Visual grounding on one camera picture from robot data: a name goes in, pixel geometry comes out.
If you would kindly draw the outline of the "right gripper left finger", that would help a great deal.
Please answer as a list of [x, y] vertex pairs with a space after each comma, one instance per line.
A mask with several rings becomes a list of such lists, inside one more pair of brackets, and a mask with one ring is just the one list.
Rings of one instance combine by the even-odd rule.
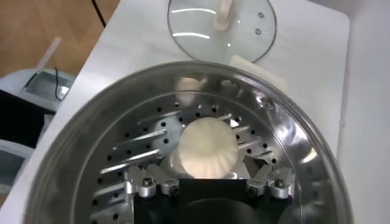
[[170, 197], [179, 195], [179, 180], [168, 175], [156, 164], [149, 164], [145, 169], [131, 166], [125, 170], [125, 191], [127, 195], [138, 194], [141, 198], [151, 198], [160, 189], [160, 193]]

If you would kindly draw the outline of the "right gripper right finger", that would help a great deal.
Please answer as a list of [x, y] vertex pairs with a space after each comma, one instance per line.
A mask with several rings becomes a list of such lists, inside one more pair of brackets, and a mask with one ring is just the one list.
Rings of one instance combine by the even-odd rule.
[[262, 197], [266, 191], [272, 198], [286, 200], [294, 181], [293, 170], [288, 166], [277, 165], [277, 159], [253, 158], [245, 156], [244, 165], [250, 178], [246, 181], [246, 191], [252, 198]]

